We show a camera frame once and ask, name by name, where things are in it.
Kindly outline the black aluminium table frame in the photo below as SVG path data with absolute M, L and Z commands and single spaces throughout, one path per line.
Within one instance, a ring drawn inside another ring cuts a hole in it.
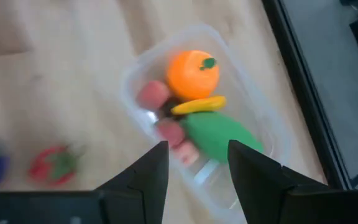
M 261 1 L 328 184 L 340 189 L 353 189 L 285 5 L 282 0 Z

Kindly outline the clear plastic tupperware container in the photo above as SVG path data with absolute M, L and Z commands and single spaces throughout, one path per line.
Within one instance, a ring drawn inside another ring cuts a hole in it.
M 169 60 L 185 50 L 202 50 L 217 59 L 220 81 L 215 92 L 228 100 L 223 114 L 250 131 L 263 144 L 266 156 L 286 165 L 291 133 L 241 63 L 230 53 L 223 38 L 206 24 L 190 26 L 161 41 L 138 56 L 123 73 L 121 100 L 138 129 L 138 136 L 147 138 L 151 144 L 159 141 L 154 130 L 157 115 L 137 106 L 138 91 L 150 80 L 164 79 Z M 227 165 L 202 155 L 189 167 L 171 156 L 170 166 L 180 173 L 214 224 L 246 224 Z

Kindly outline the green oval toy vegetable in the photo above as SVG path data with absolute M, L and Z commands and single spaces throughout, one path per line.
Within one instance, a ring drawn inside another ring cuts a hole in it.
M 209 158 L 228 163 L 228 144 L 237 140 L 256 151 L 263 152 L 263 144 L 241 123 L 219 112 L 200 112 L 181 120 L 186 135 Z

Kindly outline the orange toy tangerine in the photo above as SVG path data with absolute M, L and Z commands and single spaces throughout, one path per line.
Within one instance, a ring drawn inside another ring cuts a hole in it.
M 168 64 L 166 81 L 173 93 L 183 100 L 206 98 L 219 83 L 219 65 L 204 51 L 179 52 Z

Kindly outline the red toy strawberry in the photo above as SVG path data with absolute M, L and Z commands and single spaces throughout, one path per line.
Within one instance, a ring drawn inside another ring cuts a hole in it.
M 79 160 L 84 153 L 83 147 L 69 144 L 52 146 L 34 158 L 27 176 L 34 182 L 45 185 L 65 184 L 77 173 Z

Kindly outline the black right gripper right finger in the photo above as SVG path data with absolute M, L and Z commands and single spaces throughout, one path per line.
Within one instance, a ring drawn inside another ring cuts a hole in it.
M 358 190 L 332 189 L 236 140 L 227 157 L 248 224 L 358 224 Z

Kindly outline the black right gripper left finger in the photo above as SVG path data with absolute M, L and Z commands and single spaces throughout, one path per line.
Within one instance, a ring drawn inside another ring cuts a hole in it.
M 161 141 L 94 190 L 0 192 L 0 224 L 161 224 L 168 173 Z

